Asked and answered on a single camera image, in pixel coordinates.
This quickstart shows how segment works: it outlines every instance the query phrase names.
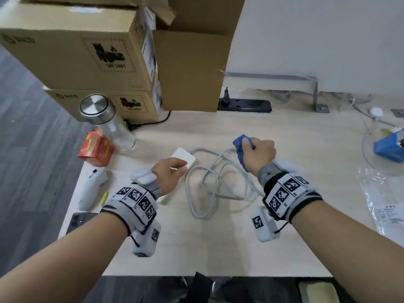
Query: hand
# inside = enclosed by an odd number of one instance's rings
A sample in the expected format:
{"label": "hand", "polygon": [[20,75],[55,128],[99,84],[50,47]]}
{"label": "hand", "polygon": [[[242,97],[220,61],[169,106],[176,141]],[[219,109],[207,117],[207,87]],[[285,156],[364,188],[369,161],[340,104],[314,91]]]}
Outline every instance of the hand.
{"label": "hand", "polygon": [[186,165],[186,161],[170,157],[160,160],[153,166],[151,172],[157,176],[156,182],[160,186],[162,195],[166,195],[175,189],[181,176],[187,172]]}
{"label": "hand", "polygon": [[276,156],[275,143],[272,140],[259,140],[252,137],[255,150],[252,149],[247,138],[243,138],[241,145],[244,152],[244,165],[253,175],[257,176],[258,171],[265,165],[272,162]]}

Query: blue strap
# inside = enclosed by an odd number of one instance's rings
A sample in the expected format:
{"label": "blue strap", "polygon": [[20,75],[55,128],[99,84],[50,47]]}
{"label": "blue strap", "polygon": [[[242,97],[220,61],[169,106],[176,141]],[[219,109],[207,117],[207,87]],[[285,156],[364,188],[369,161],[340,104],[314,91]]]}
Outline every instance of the blue strap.
{"label": "blue strap", "polygon": [[240,137],[236,138],[236,139],[233,141],[233,145],[235,146],[235,150],[236,150],[236,152],[237,152],[238,160],[239,160],[241,166],[243,166],[244,170],[247,171],[246,166],[244,165],[244,152],[243,152],[243,147],[242,147],[242,145],[241,145],[241,140],[242,140],[243,138],[248,138],[248,140],[249,140],[249,142],[250,142],[250,145],[251,145],[251,147],[252,147],[253,150],[255,149],[255,145],[254,145],[253,142],[251,141],[250,137],[248,137],[248,136],[246,136],[246,135],[244,135],[244,134],[241,135]]}

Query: red box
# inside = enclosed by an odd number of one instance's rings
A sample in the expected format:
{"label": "red box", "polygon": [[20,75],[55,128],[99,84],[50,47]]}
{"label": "red box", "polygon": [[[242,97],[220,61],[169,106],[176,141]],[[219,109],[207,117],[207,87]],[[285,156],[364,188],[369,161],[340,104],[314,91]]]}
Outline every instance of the red box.
{"label": "red box", "polygon": [[114,146],[98,131],[90,131],[80,148],[78,157],[97,167],[108,165]]}

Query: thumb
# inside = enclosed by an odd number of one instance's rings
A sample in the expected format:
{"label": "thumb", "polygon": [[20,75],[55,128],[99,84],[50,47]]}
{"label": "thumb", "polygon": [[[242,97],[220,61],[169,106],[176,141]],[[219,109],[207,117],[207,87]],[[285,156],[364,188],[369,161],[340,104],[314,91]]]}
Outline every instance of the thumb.
{"label": "thumb", "polygon": [[185,173],[187,173],[188,168],[186,166],[182,166],[181,168],[178,168],[175,172],[174,172],[174,176],[176,178],[181,178],[181,176],[183,176]]}
{"label": "thumb", "polygon": [[243,148],[243,152],[251,151],[253,148],[251,147],[250,141],[248,138],[244,137],[241,140],[241,147]]}

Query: person's left hand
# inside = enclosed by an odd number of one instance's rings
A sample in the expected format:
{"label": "person's left hand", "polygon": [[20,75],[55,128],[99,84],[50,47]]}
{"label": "person's left hand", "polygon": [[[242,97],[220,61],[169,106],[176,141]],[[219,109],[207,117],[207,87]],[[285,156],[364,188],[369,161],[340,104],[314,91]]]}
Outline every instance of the person's left hand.
{"label": "person's left hand", "polygon": [[187,172],[186,165],[185,160],[170,157],[160,160],[151,168],[151,172],[157,176],[156,182],[160,186],[162,195],[175,189],[181,176]]}

